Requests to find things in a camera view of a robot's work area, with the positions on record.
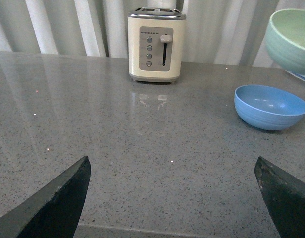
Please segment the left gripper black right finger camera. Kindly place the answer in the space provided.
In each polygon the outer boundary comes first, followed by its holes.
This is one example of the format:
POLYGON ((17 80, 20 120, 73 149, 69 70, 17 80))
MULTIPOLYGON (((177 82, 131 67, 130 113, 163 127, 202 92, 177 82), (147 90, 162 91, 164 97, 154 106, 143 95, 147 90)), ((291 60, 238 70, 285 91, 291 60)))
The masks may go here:
POLYGON ((305 238, 305 183, 261 156, 254 173, 280 237, 305 238))

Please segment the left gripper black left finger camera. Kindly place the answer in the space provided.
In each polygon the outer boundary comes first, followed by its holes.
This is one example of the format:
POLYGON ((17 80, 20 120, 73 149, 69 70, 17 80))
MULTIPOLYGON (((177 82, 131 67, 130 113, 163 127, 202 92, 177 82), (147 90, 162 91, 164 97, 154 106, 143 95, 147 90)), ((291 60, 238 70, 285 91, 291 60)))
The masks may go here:
POLYGON ((72 238, 84 207, 91 164, 82 157, 0 217, 0 238, 72 238))

